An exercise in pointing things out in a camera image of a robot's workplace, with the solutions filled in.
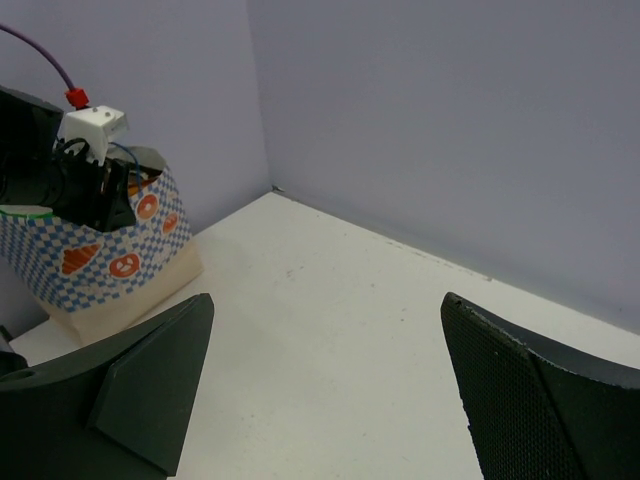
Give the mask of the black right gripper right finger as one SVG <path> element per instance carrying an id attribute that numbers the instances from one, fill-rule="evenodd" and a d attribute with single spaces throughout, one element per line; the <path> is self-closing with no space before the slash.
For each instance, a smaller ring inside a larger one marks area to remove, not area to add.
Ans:
<path id="1" fill-rule="evenodd" d="M 443 333 L 486 479 L 636 479 L 639 372 L 449 292 Z"/>

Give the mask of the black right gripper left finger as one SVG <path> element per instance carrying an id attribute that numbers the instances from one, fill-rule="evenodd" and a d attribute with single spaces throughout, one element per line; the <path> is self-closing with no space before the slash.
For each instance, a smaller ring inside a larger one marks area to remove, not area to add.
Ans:
<path id="1" fill-rule="evenodd" d="M 2 478 L 175 476 L 213 318 L 198 294 L 35 366 L 2 352 Z"/>

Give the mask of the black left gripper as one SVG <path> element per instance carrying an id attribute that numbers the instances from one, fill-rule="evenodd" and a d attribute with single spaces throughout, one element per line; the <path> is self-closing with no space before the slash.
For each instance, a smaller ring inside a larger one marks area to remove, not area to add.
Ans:
<path id="1" fill-rule="evenodd" d="M 130 170 L 129 163 L 119 160 L 3 167 L 1 203 L 46 207 L 63 220 L 97 231 L 131 227 L 136 215 L 128 194 Z"/>

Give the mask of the blue checkered paper bag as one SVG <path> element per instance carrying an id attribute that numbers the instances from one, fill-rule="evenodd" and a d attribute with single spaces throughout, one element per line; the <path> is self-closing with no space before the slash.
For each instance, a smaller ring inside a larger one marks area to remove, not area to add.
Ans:
<path id="1" fill-rule="evenodd" d="M 136 223 L 109 233 L 52 214 L 1 213 L 1 255 L 79 345 L 138 322 L 203 271 L 173 173 L 150 147 L 113 147 L 159 171 L 131 195 Z"/>

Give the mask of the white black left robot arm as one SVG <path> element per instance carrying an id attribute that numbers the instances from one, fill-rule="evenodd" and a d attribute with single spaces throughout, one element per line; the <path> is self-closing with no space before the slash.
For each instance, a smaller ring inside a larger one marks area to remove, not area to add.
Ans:
<path id="1" fill-rule="evenodd" d="M 88 134 L 59 141 L 63 118 L 48 102 L 1 89 L 1 204 L 48 208 L 100 232 L 135 225 L 131 164 L 99 153 Z"/>

